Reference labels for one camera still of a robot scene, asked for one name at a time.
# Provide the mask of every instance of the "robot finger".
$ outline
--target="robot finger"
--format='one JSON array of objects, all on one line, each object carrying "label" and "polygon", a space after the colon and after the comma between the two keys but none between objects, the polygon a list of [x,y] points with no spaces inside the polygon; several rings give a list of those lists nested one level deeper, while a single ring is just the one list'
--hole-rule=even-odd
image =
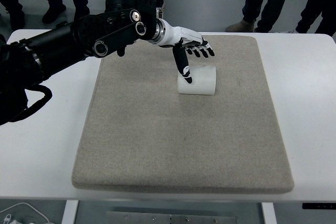
[{"label": "robot finger", "polygon": [[200,51],[201,51],[201,53],[203,54],[203,56],[205,57],[205,58],[209,58],[209,55],[207,54],[207,52],[202,48],[202,49],[200,49]]}]

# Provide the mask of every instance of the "gray mat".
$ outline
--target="gray mat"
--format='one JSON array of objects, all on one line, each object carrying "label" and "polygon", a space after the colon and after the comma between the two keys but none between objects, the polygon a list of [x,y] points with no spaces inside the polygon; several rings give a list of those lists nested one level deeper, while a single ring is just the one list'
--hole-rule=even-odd
[{"label": "gray mat", "polygon": [[205,36],[215,95],[177,93],[172,49],[137,41],[102,60],[72,183],[153,193],[285,193],[287,154],[257,42]]}]

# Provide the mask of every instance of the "robotic arm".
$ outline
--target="robotic arm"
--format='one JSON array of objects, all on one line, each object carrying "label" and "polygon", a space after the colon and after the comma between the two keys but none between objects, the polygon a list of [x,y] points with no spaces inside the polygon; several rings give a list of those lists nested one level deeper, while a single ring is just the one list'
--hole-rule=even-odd
[{"label": "robotic arm", "polygon": [[[0,125],[27,118],[51,99],[51,91],[40,85],[44,80],[90,56],[102,58],[115,51],[123,56],[137,39],[172,47],[179,72],[191,83],[185,52],[213,56],[211,47],[199,33],[155,17],[154,1],[106,0],[102,14],[10,45],[0,40]],[[45,96],[28,108],[25,89]]]}]

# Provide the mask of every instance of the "cable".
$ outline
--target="cable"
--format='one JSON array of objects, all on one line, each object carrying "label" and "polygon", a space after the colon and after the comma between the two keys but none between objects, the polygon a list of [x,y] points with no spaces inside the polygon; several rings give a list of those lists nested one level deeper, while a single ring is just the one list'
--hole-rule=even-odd
[{"label": "cable", "polygon": [[21,202],[21,203],[18,203],[18,204],[15,204],[15,205],[12,205],[4,210],[1,210],[0,211],[0,214],[13,208],[13,207],[16,207],[18,205],[27,205],[28,207],[31,207],[33,210],[35,210],[38,214],[40,214],[43,218],[45,218],[47,220],[47,222],[50,222],[49,219],[47,218],[47,216],[45,216],[44,214],[42,214],[39,210],[37,210],[35,207],[33,207],[32,205],[28,204],[28,203],[25,203],[25,202]]}]

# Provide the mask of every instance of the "shoe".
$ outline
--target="shoe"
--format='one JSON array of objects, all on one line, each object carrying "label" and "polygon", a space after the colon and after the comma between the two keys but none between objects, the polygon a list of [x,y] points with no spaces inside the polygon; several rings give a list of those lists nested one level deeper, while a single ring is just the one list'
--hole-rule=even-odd
[{"label": "shoe", "polygon": [[293,31],[276,31],[276,34],[298,34],[296,30]]},{"label": "shoe", "polygon": [[90,9],[86,6],[84,8],[76,8],[74,20],[79,20],[90,14]]},{"label": "shoe", "polygon": [[57,19],[58,15],[60,15],[65,10],[66,10],[66,6],[63,4],[57,8],[49,7],[48,11],[45,13],[45,15],[42,18],[42,22],[44,24],[50,24],[54,22]]},{"label": "shoe", "polygon": [[226,27],[225,31],[228,33],[252,33],[253,28],[254,22],[248,23],[242,19],[240,22]]},{"label": "shoe", "polygon": [[12,30],[16,31],[24,28],[26,22],[25,22],[25,13],[22,10],[18,12],[9,13],[9,17],[11,19],[10,26],[12,27]]},{"label": "shoe", "polygon": [[156,8],[156,18],[163,18],[164,3],[162,7]]},{"label": "shoe", "polygon": [[254,33],[260,33],[260,34],[267,34],[268,31],[262,30],[260,29],[260,27],[257,27],[256,29],[254,29],[253,31]]}]

